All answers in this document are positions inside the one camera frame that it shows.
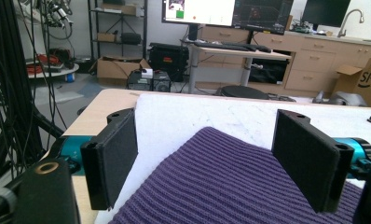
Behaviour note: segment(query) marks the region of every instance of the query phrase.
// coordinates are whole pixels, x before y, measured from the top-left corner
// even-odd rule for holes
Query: purple towel
[[[267,149],[204,128],[166,158],[110,223],[351,223],[361,189],[315,214]]]

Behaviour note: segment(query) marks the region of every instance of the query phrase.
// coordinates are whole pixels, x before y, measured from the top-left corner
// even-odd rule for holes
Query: metal shelf
[[[116,21],[113,24],[113,27],[120,22],[120,32],[119,35],[124,34],[124,25],[127,25],[131,30],[136,34],[136,32],[133,30],[133,28],[128,24],[125,18],[138,18],[135,15],[129,15],[124,13],[116,13],[116,12],[108,12],[104,11],[102,9],[95,9],[98,6],[98,0],[93,0],[93,8],[91,8],[91,0],[88,0],[88,10],[89,10],[89,40],[90,40],[90,52],[91,52],[91,58],[95,60],[95,53],[94,53],[94,46],[96,45],[97,52],[98,52],[98,58],[101,57],[101,44],[116,44],[121,45],[121,56],[124,56],[124,45],[131,45],[131,46],[142,46],[143,47],[143,58],[146,58],[146,39],[147,39],[147,0],[144,0],[144,16],[140,17],[144,19],[143,22],[143,37],[142,37],[142,43],[139,45],[132,45],[132,44],[124,44],[119,41],[116,42],[109,42],[109,41],[98,41],[96,38],[94,39],[93,35],[100,32],[100,24],[99,24],[99,14],[108,14],[113,16],[119,16],[119,20]],[[92,21],[92,15],[95,14],[95,22],[93,24]]]

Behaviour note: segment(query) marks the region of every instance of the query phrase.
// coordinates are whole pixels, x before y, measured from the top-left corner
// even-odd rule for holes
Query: shelving unit
[[[89,40],[90,40],[90,52],[91,52],[91,58],[92,60],[95,60],[95,45],[96,45],[96,50],[97,50],[97,56],[98,58],[101,57],[101,45],[105,44],[112,44],[112,45],[120,45],[121,46],[121,56],[126,56],[124,55],[124,46],[127,44],[121,43],[120,41],[115,41],[115,42],[109,42],[109,41],[100,41],[97,39],[97,34],[101,32],[101,25],[100,25],[100,16],[102,15],[109,15],[113,17],[117,17],[117,21],[113,22],[113,25],[106,30],[110,31],[116,25],[119,24],[119,31],[117,35],[122,35],[124,34],[124,27],[127,26],[130,28],[135,34],[138,34],[135,29],[128,23],[127,20],[132,20],[132,19],[137,19],[135,15],[128,15],[124,13],[116,13],[116,12],[108,12],[100,9],[96,9],[98,6],[98,0],[93,0],[93,4],[91,5],[91,0],[88,0],[88,10],[89,10]],[[144,0],[144,16],[143,16],[143,31],[141,35],[142,38],[142,55],[143,58],[146,58],[146,39],[147,39],[147,0]]]

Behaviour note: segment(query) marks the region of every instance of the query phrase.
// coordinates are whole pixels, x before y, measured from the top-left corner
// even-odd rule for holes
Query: table surface
[[[213,126],[245,142],[270,148],[276,110],[277,108],[283,108],[307,115],[311,118],[312,125],[330,136],[357,136],[371,143],[371,123],[366,121],[371,115],[371,108],[337,105],[303,105],[289,102],[163,92],[143,93],[145,92],[125,90],[102,91],[64,134],[97,135],[106,126],[105,118],[107,115],[121,109],[135,107],[136,101],[139,99],[136,107],[136,129],[138,132],[140,154],[137,162],[135,162],[135,169],[132,168],[131,171],[134,174],[129,175],[115,209],[112,212],[101,212],[98,215],[98,223],[104,223],[109,220],[117,211],[118,207],[137,189],[137,186],[140,186],[143,179],[148,177],[149,173],[154,170],[159,164],[159,161],[166,157],[168,153],[181,146],[183,141],[203,126]],[[155,117],[165,118],[165,121],[168,122],[154,122],[151,118]],[[174,119],[179,119],[176,125],[173,125],[172,121]],[[138,173],[138,169],[143,170],[144,166],[146,166],[146,162],[143,161],[144,156],[141,155],[144,154],[145,146],[151,146],[150,139],[156,137],[142,138],[142,136],[146,136],[148,132],[150,132],[148,134],[153,134],[151,133],[152,125],[155,126],[155,131],[159,130],[160,134],[173,133],[173,129],[177,130],[177,134],[171,137],[171,141],[161,141],[161,145],[156,146],[169,147],[170,150],[159,152],[161,158],[153,160],[152,163],[154,164],[149,164],[149,171],[141,174]],[[133,179],[135,175],[139,176],[138,180]],[[92,223],[96,217],[96,211],[91,211],[89,207],[89,196],[85,177],[75,176],[74,182],[82,222]]]
[[[232,50],[232,49],[211,49],[211,48],[202,48],[195,45],[192,45],[193,49],[198,50],[199,52],[204,52],[206,54],[214,55],[226,55],[226,56],[240,56],[244,58],[256,58],[256,59],[272,59],[272,60],[286,60],[291,59],[291,56],[280,54],[276,52],[266,53],[262,51],[241,51],[241,50]]]

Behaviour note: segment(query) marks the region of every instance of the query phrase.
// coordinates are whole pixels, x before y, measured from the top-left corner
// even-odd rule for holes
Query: monitor screen
[[[232,25],[235,0],[164,0],[163,22]]]
[[[308,0],[302,21],[317,25],[340,27],[350,0]]]
[[[283,35],[293,0],[236,0],[232,25]]]
[[[283,35],[294,0],[162,0],[162,22]]]

